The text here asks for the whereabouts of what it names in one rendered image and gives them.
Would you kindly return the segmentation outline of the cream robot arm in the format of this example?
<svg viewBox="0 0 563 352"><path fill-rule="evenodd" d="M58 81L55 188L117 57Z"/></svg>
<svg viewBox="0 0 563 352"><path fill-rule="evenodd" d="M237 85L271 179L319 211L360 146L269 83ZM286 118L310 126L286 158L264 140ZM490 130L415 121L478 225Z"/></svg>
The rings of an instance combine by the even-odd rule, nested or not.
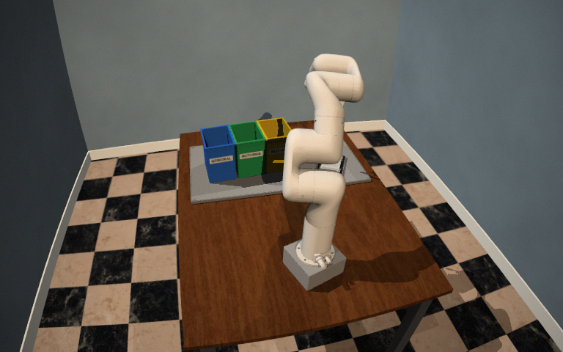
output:
<svg viewBox="0 0 563 352"><path fill-rule="evenodd" d="M341 160L345 110L340 101L359 102L364 94L364 82L354 58L321 54L314 59L304 86L314 106L314 130L295 128L288 133L282 193L287 201L309 202L302 245L300 242L296 247L298 259L326 269L326 264L331 264L334 258L331 244L345 192L345 178L334 170L299 166L337 164Z"/></svg>

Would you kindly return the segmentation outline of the green returns bin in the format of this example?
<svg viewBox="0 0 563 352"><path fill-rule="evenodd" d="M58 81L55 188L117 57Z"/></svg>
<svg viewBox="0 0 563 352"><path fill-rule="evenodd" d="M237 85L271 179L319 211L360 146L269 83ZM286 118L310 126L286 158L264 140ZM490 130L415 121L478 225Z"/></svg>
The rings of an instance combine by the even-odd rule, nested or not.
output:
<svg viewBox="0 0 563 352"><path fill-rule="evenodd" d="M228 126L236 144L235 162L236 168L238 163L238 178L265 175L266 138L257 121Z"/></svg>

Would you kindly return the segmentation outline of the yellow open-top bin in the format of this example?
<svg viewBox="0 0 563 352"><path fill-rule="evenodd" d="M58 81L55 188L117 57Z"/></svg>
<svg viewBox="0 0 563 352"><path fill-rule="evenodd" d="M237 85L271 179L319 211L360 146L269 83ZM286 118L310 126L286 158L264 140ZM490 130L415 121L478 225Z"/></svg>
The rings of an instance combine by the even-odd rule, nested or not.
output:
<svg viewBox="0 0 563 352"><path fill-rule="evenodd" d="M265 170L267 174L283 172L286 139L288 133L292 129L283 117L269 120L258 120L257 124L266 138Z"/></svg>

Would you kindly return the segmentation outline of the blue bin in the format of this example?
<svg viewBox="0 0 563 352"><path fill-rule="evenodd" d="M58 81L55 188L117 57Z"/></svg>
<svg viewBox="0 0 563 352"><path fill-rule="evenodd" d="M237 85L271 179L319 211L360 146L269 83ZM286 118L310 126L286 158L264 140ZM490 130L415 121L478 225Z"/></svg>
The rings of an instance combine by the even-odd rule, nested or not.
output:
<svg viewBox="0 0 563 352"><path fill-rule="evenodd" d="M236 178L235 140L228 125L200 129L210 183Z"/></svg>

